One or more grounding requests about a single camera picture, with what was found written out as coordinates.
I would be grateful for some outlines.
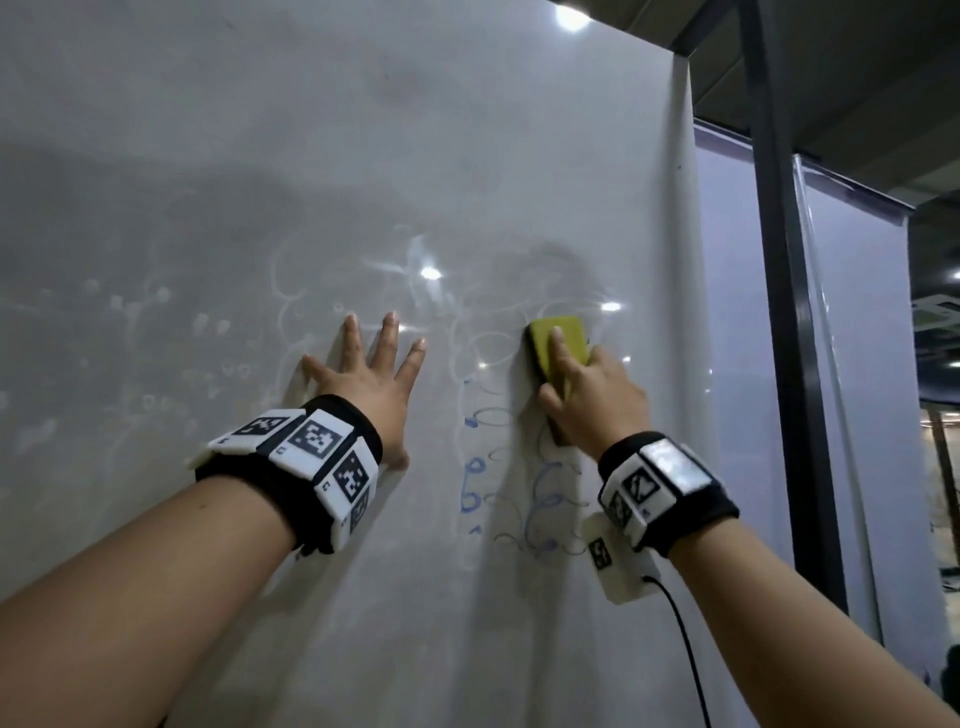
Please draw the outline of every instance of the sponge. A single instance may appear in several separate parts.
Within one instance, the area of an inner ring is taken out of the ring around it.
[[[587,363],[587,337],[584,335],[583,322],[577,316],[550,316],[545,319],[534,319],[524,331],[524,340],[533,362],[534,375],[540,384],[550,382],[561,398],[565,399],[569,393],[569,382],[564,376],[550,368],[550,354],[547,340],[550,331],[559,327],[564,333],[564,342],[574,359],[581,364]],[[550,433],[557,445],[568,445],[560,429],[553,420],[550,420]]]

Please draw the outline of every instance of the smudge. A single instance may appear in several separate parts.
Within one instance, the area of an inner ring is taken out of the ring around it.
[[[200,336],[201,334],[203,334],[204,329],[206,328],[206,325],[209,323],[209,321],[210,321],[210,317],[207,316],[205,313],[198,313],[197,318],[193,320],[193,326],[192,326],[193,335]]]
[[[47,442],[57,432],[57,420],[50,418],[44,420],[42,425],[37,427],[25,427],[16,435],[16,454],[21,455],[30,448]]]

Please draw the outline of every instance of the wire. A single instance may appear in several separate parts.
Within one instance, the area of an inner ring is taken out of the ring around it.
[[[700,698],[700,710],[704,714],[704,723],[707,728],[712,728],[710,725],[710,713],[707,710],[707,700],[704,698],[704,688],[700,684],[700,673],[697,671],[697,661],[693,659],[693,648],[690,646],[690,638],[686,635],[686,627],[684,627],[684,619],[680,616],[680,610],[677,609],[677,602],[673,600],[673,597],[666,587],[664,587],[657,579],[653,576],[644,576],[643,580],[650,583],[656,584],[660,587],[660,590],[663,592],[663,595],[666,596],[667,601],[670,602],[670,606],[673,607],[673,614],[677,618],[677,624],[680,625],[680,634],[684,637],[684,646],[686,647],[686,656],[690,659],[690,669],[693,670],[693,682],[697,686],[697,697]]]

